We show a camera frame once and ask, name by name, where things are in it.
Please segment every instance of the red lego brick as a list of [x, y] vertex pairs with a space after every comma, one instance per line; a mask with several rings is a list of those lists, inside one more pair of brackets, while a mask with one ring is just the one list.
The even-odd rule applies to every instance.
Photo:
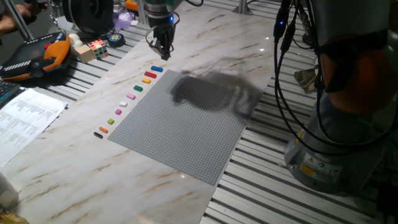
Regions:
[[153, 74], [152, 72], [145, 72], [145, 76], [151, 77], [151, 78], [156, 78], [157, 75]]

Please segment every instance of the purple object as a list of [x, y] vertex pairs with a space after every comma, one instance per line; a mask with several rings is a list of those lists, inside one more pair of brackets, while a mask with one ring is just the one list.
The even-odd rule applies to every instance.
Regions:
[[116, 27], [122, 29], [128, 29], [130, 27], [131, 21], [136, 20], [134, 13], [132, 12], [121, 12], [113, 14], [113, 24]]

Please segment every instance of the keyboard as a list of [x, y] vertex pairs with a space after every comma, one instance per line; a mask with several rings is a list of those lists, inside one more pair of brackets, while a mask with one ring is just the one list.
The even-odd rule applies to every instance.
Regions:
[[18, 92], [19, 87], [20, 84], [0, 81], [0, 107]]

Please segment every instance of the pink lego brick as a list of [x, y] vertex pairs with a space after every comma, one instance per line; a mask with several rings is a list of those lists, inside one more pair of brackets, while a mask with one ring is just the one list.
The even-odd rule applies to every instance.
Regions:
[[126, 95], [126, 97], [128, 97], [128, 98], [130, 98], [130, 99], [132, 99], [132, 100], [134, 100], [134, 99], [136, 98], [136, 96], [134, 96], [134, 95], [131, 94], [131, 93], [128, 93], [128, 94]]

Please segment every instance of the yellow lego brick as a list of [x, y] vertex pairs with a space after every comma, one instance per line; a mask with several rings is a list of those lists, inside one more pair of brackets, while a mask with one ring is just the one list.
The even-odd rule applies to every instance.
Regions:
[[150, 79], [148, 79], [148, 78], [143, 78], [142, 81], [143, 81], [144, 83], [150, 84]]

